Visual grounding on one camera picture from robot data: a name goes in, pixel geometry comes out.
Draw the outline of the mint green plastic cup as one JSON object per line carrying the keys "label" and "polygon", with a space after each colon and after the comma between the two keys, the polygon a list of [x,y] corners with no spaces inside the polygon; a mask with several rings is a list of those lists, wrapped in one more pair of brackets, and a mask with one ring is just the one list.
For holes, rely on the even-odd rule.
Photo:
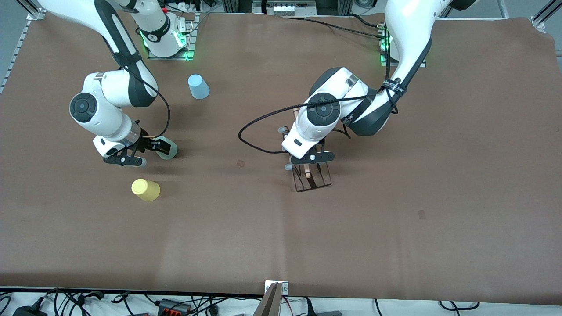
{"label": "mint green plastic cup", "polygon": [[161,145],[151,145],[151,147],[161,147],[161,152],[156,154],[163,160],[174,158],[177,154],[177,144],[164,136],[159,136],[158,138],[163,139],[165,142]]}

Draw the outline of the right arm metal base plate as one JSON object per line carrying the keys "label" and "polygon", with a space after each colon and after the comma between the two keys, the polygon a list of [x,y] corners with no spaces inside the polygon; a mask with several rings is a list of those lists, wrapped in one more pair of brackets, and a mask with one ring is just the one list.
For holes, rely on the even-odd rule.
{"label": "right arm metal base plate", "polygon": [[169,60],[169,61],[191,61],[193,60],[195,53],[195,42],[197,40],[197,26],[199,26],[199,20],[201,14],[195,13],[192,17],[181,17],[172,12],[166,14],[171,20],[171,35],[174,36],[174,42],[171,40],[163,38],[161,42],[164,42],[165,48],[157,48],[158,53],[169,53],[173,54],[169,56],[158,56],[153,53],[153,44],[144,42],[147,52],[147,58],[149,60]]}

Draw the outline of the black power plug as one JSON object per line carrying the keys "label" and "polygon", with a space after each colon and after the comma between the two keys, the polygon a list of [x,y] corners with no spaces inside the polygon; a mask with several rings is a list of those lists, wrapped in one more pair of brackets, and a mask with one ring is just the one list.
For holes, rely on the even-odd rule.
{"label": "black power plug", "polygon": [[308,297],[304,297],[307,303],[307,313],[306,316],[342,316],[340,311],[329,311],[329,312],[315,312],[312,301]]}

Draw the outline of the light blue plastic cup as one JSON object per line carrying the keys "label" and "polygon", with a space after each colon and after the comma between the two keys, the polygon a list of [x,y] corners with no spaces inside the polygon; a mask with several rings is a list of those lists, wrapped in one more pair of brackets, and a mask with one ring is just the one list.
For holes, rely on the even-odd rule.
{"label": "light blue plastic cup", "polygon": [[187,82],[194,99],[202,100],[209,96],[209,86],[200,74],[189,76]]}

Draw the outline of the black orange connector block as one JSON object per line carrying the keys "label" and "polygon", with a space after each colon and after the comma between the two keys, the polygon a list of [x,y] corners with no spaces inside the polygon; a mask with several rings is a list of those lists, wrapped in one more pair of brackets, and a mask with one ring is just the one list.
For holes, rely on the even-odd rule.
{"label": "black orange connector block", "polygon": [[191,306],[185,302],[177,302],[170,299],[157,301],[157,316],[188,316]]}

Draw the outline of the black power adapter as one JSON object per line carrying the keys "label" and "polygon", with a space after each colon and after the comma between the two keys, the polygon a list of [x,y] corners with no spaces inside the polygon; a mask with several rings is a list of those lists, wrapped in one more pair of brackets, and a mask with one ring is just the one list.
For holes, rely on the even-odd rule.
{"label": "black power adapter", "polygon": [[48,316],[48,314],[36,307],[20,306],[14,311],[12,316]]}

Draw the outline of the brown table cover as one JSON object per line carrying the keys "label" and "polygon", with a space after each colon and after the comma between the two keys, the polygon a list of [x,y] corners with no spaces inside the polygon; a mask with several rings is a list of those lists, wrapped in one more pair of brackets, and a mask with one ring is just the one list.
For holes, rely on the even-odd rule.
{"label": "brown table cover", "polygon": [[[331,133],[332,185],[297,193],[245,124],[304,102],[327,69],[372,87],[377,40],[314,22],[212,14],[192,61],[147,66],[176,158],[105,164],[68,113],[117,68],[94,31],[30,24],[0,94],[0,286],[562,305],[562,72],[526,18],[437,21],[381,132]],[[209,86],[202,100],[188,78]],[[245,166],[237,166],[237,160]],[[132,182],[157,182],[141,200]]]}

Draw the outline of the grey electronics box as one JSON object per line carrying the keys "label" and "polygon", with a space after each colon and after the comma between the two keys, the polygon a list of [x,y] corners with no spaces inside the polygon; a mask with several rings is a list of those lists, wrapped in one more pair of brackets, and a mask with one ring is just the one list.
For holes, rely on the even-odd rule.
{"label": "grey electronics box", "polygon": [[251,13],[305,18],[317,14],[315,0],[252,0]]}

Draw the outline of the yellow plastic cup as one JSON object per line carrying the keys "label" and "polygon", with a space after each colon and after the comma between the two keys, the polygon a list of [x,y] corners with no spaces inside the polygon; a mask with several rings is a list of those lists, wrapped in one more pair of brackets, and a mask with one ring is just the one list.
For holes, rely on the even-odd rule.
{"label": "yellow plastic cup", "polygon": [[157,182],[147,179],[136,179],[132,182],[132,193],[143,201],[151,202],[160,196],[161,188]]}

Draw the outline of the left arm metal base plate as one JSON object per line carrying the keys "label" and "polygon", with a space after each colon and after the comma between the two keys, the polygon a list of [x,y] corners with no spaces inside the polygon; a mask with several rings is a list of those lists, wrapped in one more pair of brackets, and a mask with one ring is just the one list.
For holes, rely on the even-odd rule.
{"label": "left arm metal base plate", "polygon": [[[390,66],[391,67],[397,67],[399,64],[399,60],[395,59],[394,57],[397,57],[397,53],[391,53],[389,55],[389,60],[390,60]],[[381,49],[381,66],[386,66],[387,65],[387,52],[383,49]],[[420,64],[421,68],[425,68],[427,66],[427,62],[425,59],[422,60],[422,63]]]}

